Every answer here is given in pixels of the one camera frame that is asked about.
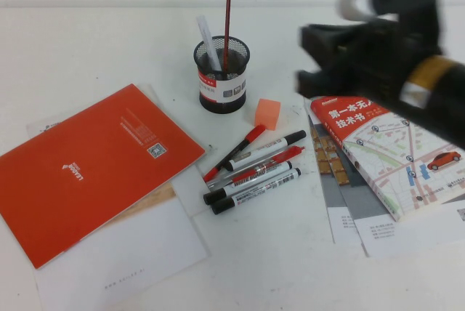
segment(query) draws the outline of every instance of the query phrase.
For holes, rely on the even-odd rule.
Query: orange notebook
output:
[[[0,157],[0,214],[39,268],[204,153],[129,85]]]

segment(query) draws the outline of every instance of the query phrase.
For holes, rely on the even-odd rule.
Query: qr code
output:
[[[159,142],[157,142],[154,146],[147,149],[149,154],[151,154],[154,158],[160,157],[166,152],[166,149],[161,146]]]
[[[457,209],[458,215],[460,215],[460,218],[465,222],[465,209]]]

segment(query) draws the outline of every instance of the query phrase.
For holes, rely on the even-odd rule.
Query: red pencil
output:
[[[209,182],[214,178],[215,175],[219,172],[221,168],[223,168],[231,158],[236,156],[240,151],[244,150],[247,145],[249,145],[251,142],[253,142],[261,133],[265,131],[265,127],[262,126],[261,124],[255,127],[254,129],[249,132],[244,140],[239,143],[238,146],[236,146],[230,153],[228,153],[225,158],[223,158],[211,171],[209,171],[205,177],[203,177],[204,182]]]
[[[226,0],[225,47],[223,49],[223,71],[227,72],[227,52],[230,43],[230,13],[231,0]]]

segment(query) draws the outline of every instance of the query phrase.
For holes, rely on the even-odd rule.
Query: logo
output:
[[[79,180],[84,180],[84,177],[82,174],[79,172],[81,169],[79,166],[76,164],[76,162],[73,162],[72,164],[63,164],[63,167],[61,169],[69,169],[71,173],[74,174],[74,176]]]
[[[334,99],[331,99],[331,100],[327,100],[327,101],[325,101],[325,102],[322,102],[321,105],[331,104],[332,102],[337,102],[337,98],[334,98]]]

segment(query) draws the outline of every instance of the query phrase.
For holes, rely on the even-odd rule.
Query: white paper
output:
[[[357,228],[347,207],[328,207],[328,217],[334,243],[361,244]]]
[[[210,193],[210,190],[203,181],[196,165],[187,168],[173,178],[171,185],[189,217],[193,217],[209,208],[203,200],[203,195]]]
[[[174,198],[100,228],[35,275],[44,311],[97,311],[205,257]]]
[[[465,200],[396,222],[390,214],[355,220],[370,257],[393,257],[465,240]]]

